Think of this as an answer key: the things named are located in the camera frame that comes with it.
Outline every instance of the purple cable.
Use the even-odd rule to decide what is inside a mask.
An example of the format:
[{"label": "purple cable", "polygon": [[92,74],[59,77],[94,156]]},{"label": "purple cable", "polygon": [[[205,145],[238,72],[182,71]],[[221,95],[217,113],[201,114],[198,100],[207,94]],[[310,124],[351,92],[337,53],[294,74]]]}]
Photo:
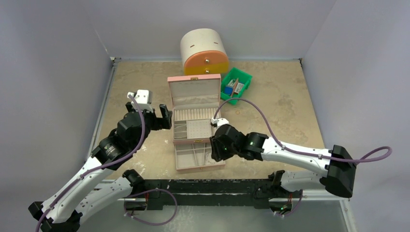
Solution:
[{"label": "purple cable", "polygon": [[124,203],[125,215],[127,215],[128,217],[130,217],[130,218],[132,218],[132,219],[134,219],[134,220],[137,220],[137,221],[139,221],[139,222],[142,222],[142,223],[147,224],[147,225],[150,225],[150,226],[162,226],[162,225],[165,225],[166,223],[172,221],[172,219],[175,218],[176,211],[177,211],[177,209],[178,209],[178,204],[176,203],[176,198],[175,198],[175,196],[174,196],[170,191],[167,191],[167,190],[165,190],[165,189],[156,188],[156,189],[151,189],[151,190],[148,190],[148,191],[140,192],[140,193],[137,193],[137,194],[134,194],[134,195],[130,195],[130,196],[128,196],[127,198],[137,197],[137,196],[140,196],[140,195],[143,195],[143,194],[146,194],[146,193],[149,193],[149,192],[154,192],[154,191],[161,191],[161,192],[166,192],[166,193],[168,193],[168,194],[172,197],[172,199],[174,200],[174,202],[175,202],[174,214],[172,214],[172,216],[171,216],[168,220],[166,220],[165,222],[161,222],[161,223],[153,223],[153,222],[148,222],[148,221],[144,221],[144,220],[142,220],[142,219],[136,218],[136,217],[134,217],[133,215],[131,215],[131,214],[129,214],[129,213],[127,212],[127,208],[125,207],[125,203]]},{"label": "purple cable", "polygon": [[[296,151],[296,150],[287,148],[286,146],[284,146],[284,145],[277,139],[277,137],[276,137],[275,134],[273,133],[272,129],[270,128],[269,122],[268,122],[268,120],[266,119],[265,115],[262,113],[262,111],[259,109],[258,106],[256,106],[254,103],[252,103],[252,102],[249,101],[249,100],[246,100],[246,99],[243,99],[243,98],[231,98],[231,99],[228,99],[228,100],[224,101],[224,102],[218,107],[218,109],[216,110],[215,115],[214,115],[214,118],[217,117],[217,114],[218,114],[219,110],[221,109],[221,107],[222,107],[225,103],[227,103],[227,102],[229,102],[229,101],[231,101],[231,100],[241,100],[241,101],[245,101],[245,102],[251,104],[253,107],[255,107],[255,109],[256,109],[257,111],[259,111],[259,113],[261,114],[262,118],[264,119],[264,121],[265,121],[265,123],[266,123],[266,125],[267,125],[267,127],[268,127],[268,130],[269,130],[269,132],[270,132],[272,138],[275,140],[275,142],[276,142],[277,144],[279,144],[279,146],[281,146],[283,149],[285,149],[285,150],[287,150],[287,151],[289,151],[289,152],[298,154],[298,155],[316,157],[316,158],[320,158],[320,159],[323,158],[323,159],[334,160],[334,161],[345,162],[345,163],[356,163],[356,164],[358,164],[358,163],[375,162],[375,161],[383,160],[383,159],[389,157],[390,154],[391,154],[392,151],[393,151],[392,148],[389,147],[389,146],[381,146],[381,147],[376,148],[376,149],[370,151],[369,153],[365,154],[363,157],[361,157],[361,158],[358,159],[358,160],[357,160],[357,159],[355,159],[355,160],[354,160],[354,159],[352,159],[352,160],[351,160],[351,159],[341,159],[341,158],[336,158],[336,157],[331,157],[331,156],[323,156],[323,155],[322,155],[321,157],[319,157],[319,155],[317,155],[317,154],[308,153],[308,152],[302,152],[302,151]],[[385,149],[387,149],[386,154],[384,154],[384,155],[382,155],[382,156],[379,156],[379,157],[376,157],[376,158],[367,159],[367,157],[373,155],[374,153],[376,153],[376,152],[378,152],[378,151],[380,151],[380,150],[385,150]]]},{"label": "purple cable", "polygon": [[[141,108],[140,108],[140,106],[138,105],[137,101],[134,99],[134,97],[133,97],[131,94],[128,95],[128,98],[131,99],[131,101],[135,104],[135,106],[136,106],[137,109],[138,109],[138,114],[139,114],[139,116],[140,116],[140,118],[141,118],[141,125],[145,125],[144,115],[142,114]],[[104,165],[101,165],[101,166],[92,168],[92,169],[90,169],[90,170],[87,170],[86,172],[84,172],[83,174],[80,175],[81,179],[84,179],[84,176],[90,174],[91,172],[93,172],[93,171],[95,171],[95,170],[107,168],[107,167],[109,167],[109,166],[112,166],[112,165],[115,165],[115,164],[117,164],[117,163],[120,163],[120,162],[122,162],[122,161],[128,159],[129,157],[133,156],[133,154],[134,154],[135,152],[137,152],[138,149],[141,148],[142,143],[143,143],[143,141],[144,141],[144,135],[145,135],[145,127],[142,127],[142,130],[141,130],[141,139],[140,139],[140,141],[138,142],[137,146],[134,148],[134,150],[132,150],[132,151],[131,151],[130,153],[128,153],[126,156],[124,156],[124,157],[122,157],[122,158],[120,158],[120,159],[118,159],[118,160],[116,160],[116,161],[113,161],[113,162],[111,162],[111,163],[104,164]],[[41,227],[42,221],[43,221],[44,218],[47,216],[47,214],[50,212],[50,209],[53,209],[54,206],[56,205],[56,203],[57,203],[74,185],[76,185],[78,181],[80,181],[80,179],[75,179],[71,184],[69,184],[69,185],[54,199],[54,201],[50,204],[50,207],[49,207],[48,209],[46,209],[46,211],[44,211],[43,215],[41,215],[40,219],[38,220],[38,223],[37,223],[35,232],[39,232],[39,231],[40,231],[40,227]]]}]

